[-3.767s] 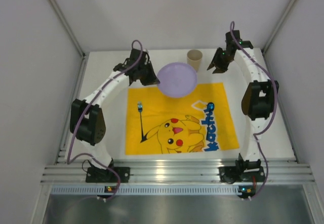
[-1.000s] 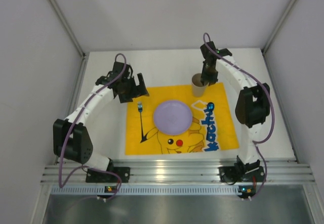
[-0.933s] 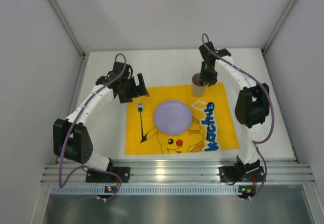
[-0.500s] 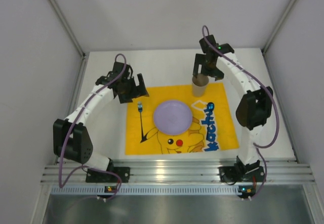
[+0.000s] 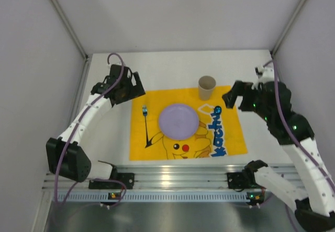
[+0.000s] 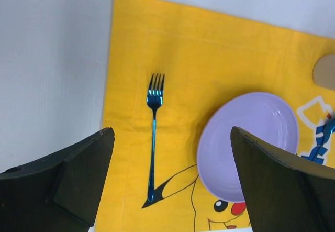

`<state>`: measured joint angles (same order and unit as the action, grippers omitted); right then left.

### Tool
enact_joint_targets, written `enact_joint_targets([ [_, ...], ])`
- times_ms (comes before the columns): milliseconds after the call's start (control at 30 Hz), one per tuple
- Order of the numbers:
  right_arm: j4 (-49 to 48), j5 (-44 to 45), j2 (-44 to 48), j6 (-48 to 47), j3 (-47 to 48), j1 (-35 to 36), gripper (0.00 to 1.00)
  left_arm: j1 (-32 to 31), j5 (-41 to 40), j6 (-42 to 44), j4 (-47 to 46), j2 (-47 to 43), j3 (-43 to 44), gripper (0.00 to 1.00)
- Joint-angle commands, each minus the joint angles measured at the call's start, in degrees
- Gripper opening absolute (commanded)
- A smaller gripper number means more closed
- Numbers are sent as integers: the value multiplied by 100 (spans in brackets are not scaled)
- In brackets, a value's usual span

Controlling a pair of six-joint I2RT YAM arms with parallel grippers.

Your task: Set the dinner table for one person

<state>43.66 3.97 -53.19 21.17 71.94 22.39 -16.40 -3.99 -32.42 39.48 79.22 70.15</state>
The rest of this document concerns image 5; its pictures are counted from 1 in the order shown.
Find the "blue-headed fork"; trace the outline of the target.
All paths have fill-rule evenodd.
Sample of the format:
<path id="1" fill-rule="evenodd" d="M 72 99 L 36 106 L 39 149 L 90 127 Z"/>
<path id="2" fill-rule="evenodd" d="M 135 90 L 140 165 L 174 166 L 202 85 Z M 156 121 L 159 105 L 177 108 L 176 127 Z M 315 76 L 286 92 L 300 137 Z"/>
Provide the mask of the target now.
<path id="1" fill-rule="evenodd" d="M 145 129 L 146 129 L 146 148 L 149 145 L 149 136 L 148 136 L 148 129 L 147 129 L 147 115 L 148 115 L 148 110 L 145 105 L 142 106 L 142 114 L 144 116 L 144 123 L 145 123 Z"/>

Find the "beige paper cup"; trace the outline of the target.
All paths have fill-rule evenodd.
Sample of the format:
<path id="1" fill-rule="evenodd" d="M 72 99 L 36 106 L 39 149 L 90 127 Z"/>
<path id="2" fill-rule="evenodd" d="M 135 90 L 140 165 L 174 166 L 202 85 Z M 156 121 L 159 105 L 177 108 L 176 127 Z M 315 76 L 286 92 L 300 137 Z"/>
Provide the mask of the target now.
<path id="1" fill-rule="evenodd" d="M 202 76 L 198 80 L 198 95 L 202 101 L 207 101 L 211 98 L 216 87 L 216 80 L 209 75 Z"/>

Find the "yellow Pikachu placemat cloth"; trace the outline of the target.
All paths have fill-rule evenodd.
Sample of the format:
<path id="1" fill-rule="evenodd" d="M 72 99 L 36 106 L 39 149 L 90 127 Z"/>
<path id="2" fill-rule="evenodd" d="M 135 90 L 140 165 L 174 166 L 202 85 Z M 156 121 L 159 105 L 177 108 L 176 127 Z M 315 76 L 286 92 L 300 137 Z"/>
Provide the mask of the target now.
<path id="1" fill-rule="evenodd" d="M 246 154 L 248 151 L 237 110 L 226 109 L 221 98 L 229 90 L 229 86 L 218 86 L 207 101 L 199 98 L 197 88 L 148 91 L 134 99 L 130 121 L 130 160 L 219 158 Z M 192 137 L 173 140 L 159 129 L 159 115 L 171 104 L 186 104 L 197 112 L 199 127 Z M 148 110 L 147 148 L 143 105 Z"/>

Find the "purple plastic plate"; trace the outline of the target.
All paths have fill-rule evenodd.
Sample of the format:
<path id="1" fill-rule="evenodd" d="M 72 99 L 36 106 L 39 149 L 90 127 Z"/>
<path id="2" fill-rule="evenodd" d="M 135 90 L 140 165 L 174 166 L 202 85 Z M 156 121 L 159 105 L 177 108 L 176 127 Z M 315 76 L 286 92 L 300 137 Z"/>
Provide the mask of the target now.
<path id="1" fill-rule="evenodd" d="M 199 117 L 197 112 L 186 104 L 171 104 L 160 113 L 158 124 L 166 137 L 186 140 L 198 130 Z"/>

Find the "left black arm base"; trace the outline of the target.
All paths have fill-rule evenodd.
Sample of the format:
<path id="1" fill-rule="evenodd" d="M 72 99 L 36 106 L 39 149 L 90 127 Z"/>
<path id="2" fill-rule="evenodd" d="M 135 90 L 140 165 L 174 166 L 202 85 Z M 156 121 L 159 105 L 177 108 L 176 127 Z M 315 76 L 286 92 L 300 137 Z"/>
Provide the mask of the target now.
<path id="1" fill-rule="evenodd" d="M 135 174 L 119 172 L 114 164 L 102 162 L 111 166 L 112 170 L 108 180 L 98 180 L 93 178 L 90 180 L 88 188 L 90 190 L 132 190 L 135 183 Z"/>

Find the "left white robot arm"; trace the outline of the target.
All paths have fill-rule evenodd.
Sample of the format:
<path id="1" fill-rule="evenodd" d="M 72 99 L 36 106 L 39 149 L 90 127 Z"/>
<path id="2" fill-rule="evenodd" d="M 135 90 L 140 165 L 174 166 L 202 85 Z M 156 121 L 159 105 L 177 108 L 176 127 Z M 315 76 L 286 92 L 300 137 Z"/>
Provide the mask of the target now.
<path id="1" fill-rule="evenodd" d="M 197 89 L 145 92 L 138 73 L 112 64 L 104 81 L 91 90 L 76 119 L 58 137 L 46 144 L 50 171 L 76 182 L 109 177 L 114 166 L 103 161 L 98 146 L 90 147 L 91 135 L 110 110 L 131 102 L 130 118 L 119 122 L 128 127 L 129 160 L 134 162 L 192 159 L 231 160 L 250 154 L 236 109 L 224 109 L 221 86 L 208 100 Z"/>

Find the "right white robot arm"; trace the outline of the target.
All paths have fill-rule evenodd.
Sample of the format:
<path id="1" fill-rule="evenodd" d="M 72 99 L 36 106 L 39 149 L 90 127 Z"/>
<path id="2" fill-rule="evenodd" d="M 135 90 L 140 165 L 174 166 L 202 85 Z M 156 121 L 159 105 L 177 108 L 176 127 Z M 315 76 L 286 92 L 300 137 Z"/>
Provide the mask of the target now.
<path id="1" fill-rule="evenodd" d="M 291 159 L 304 185 L 295 185 L 278 175 L 262 160 L 249 162 L 241 171 L 244 187 L 261 186 L 270 190 L 293 212 L 305 231 L 334 229 L 334 188 L 332 179 L 317 149 L 308 120 L 292 110 L 291 91 L 282 82 L 260 83 L 235 81 L 222 96 L 227 108 L 237 97 L 243 112 L 254 112 L 266 122 L 270 134 Z"/>

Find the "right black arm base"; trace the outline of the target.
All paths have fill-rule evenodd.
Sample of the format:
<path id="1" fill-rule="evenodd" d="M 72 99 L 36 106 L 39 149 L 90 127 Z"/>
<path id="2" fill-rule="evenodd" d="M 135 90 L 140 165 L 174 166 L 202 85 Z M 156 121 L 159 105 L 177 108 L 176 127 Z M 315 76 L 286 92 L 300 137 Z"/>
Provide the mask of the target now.
<path id="1" fill-rule="evenodd" d="M 240 172 L 228 172 L 228 188 L 237 192 L 260 189 L 261 186 L 256 183 L 254 174 L 262 167 L 268 167 L 268 164 L 262 160 L 256 160 L 249 162 Z"/>

